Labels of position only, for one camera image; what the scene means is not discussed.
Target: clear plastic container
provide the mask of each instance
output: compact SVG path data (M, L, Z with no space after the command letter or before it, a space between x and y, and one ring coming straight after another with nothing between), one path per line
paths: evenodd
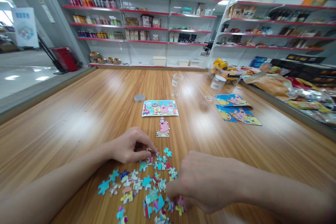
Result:
M216 100L215 95L219 95L221 92L224 84L226 82L226 79L222 76L215 76L212 79L212 82L210 84L210 87L208 88L205 98L209 101L214 101Z

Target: poster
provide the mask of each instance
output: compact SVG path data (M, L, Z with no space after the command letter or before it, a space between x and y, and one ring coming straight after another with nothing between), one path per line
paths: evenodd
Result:
M34 9L30 7L13 8L12 14L18 46L39 47Z

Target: wooden table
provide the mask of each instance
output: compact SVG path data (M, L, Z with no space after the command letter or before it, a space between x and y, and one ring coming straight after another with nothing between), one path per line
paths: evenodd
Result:
M170 99L173 73L184 76L181 96L176 98L180 116L168 117L170 138L156 138L159 117L142 118L146 99ZM278 111L268 102L240 86L223 93L237 93L254 108L263 126L224 122L214 104L205 102L210 79L204 72L97 69L35 107L0 126L0 190L10 192L24 187L57 167L81 156L95 146L114 139L132 126L138 126L161 152L169 147L168 161L177 170L190 150L231 157L269 172L302 181L332 192L335 182L335 144ZM103 165L54 218L53 223L118 223L122 205L118 195L98 195L98 185L113 169L139 170L139 163ZM148 167L141 178L154 175ZM168 172L161 172L168 178ZM125 205L128 223L153 223L143 214L141 190ZM233 204L206 215L194 208L174 223L277 223L267 210L246 204Z

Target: storage tub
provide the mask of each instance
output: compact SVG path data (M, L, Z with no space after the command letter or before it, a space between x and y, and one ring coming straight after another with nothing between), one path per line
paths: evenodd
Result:
M165 67L167 58L164 56L153 56L154 66Z

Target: ceiling light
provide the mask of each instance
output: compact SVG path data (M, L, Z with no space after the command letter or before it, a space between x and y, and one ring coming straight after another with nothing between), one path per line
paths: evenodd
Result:
M228 0L223 0L223 1L220 1L218 4L220 5L227 5L229 3Z
M15 80L15 78L17 78L17 77L20 77L20 75L12 75L12 76L8 76L8 77L6 77L5 79L6 79L6 80L10 80L10 81L12 81L12 80Z
M45 79L48 79L48 78L49 78L49 76L42 76L40 78L37 78L36 80L38 80L38 81L44 81Z

